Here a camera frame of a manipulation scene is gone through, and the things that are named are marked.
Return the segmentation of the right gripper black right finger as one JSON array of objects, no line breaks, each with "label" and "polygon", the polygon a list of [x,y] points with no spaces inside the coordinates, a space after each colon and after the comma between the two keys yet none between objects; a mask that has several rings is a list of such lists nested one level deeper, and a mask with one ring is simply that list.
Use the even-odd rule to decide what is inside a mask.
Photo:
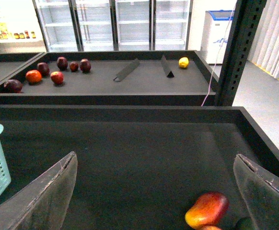
[{"label": "right gripper black right finger", "polygon": [[233,172],[256,230],[279,230],[279,177],[242,154]]}]

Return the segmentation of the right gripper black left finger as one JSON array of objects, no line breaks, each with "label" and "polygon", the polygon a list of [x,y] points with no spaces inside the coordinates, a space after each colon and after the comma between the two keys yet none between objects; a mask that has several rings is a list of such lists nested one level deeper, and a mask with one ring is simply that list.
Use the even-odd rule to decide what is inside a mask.
[{"label": "right gripper black left finger", "polygon": [[70,152],[0,205],[0,230],[59,230],[76,183],[78,160]]}]

